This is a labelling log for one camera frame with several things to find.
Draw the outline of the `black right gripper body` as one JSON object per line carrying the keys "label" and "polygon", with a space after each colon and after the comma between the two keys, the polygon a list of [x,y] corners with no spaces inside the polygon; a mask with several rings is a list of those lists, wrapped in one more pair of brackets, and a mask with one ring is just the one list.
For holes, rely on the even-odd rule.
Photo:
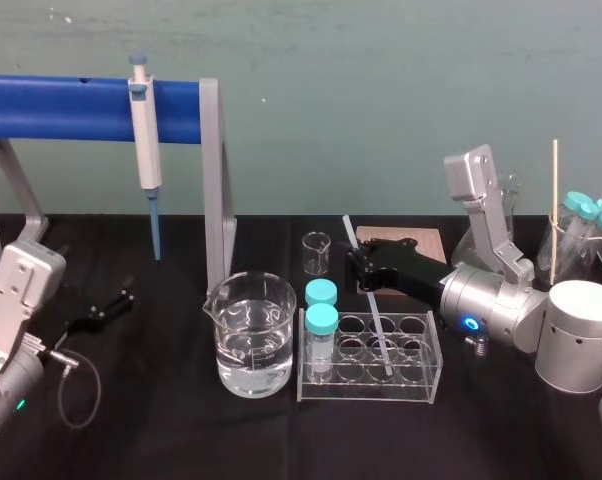
{"label": "black right gripper body", "polygon": [[450,274],[449,265],[416,251],[405,266],[395,271],[396,291],[432,307],[440,305],[444,290],[442,280]]}

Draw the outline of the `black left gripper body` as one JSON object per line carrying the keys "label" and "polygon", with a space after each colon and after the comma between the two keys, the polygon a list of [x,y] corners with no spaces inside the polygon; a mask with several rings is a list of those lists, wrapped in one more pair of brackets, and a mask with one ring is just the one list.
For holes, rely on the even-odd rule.
{"label": "black left gripper body", "polygon": [[61,346],[71,335],[94,332],[95,301],[89,294],[79,287],[64,283],[56,300],[62,320],[62,331],[55,346]]}

